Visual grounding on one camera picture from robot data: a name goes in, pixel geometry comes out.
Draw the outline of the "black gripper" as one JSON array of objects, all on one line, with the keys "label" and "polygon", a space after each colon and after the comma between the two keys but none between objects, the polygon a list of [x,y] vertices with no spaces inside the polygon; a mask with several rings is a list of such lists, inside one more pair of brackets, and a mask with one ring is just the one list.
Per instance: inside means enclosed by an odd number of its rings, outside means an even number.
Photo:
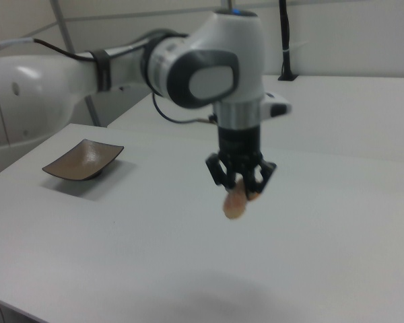
[{"label": "black gripper", "polygon": [[234,130],[218,128],[218,154],[205,160],[216,186],[231,191],[236,186],[236,173],[244,175],[246,195],[261,194],[277,165],[265,161],[261,153],[261,127]]}]

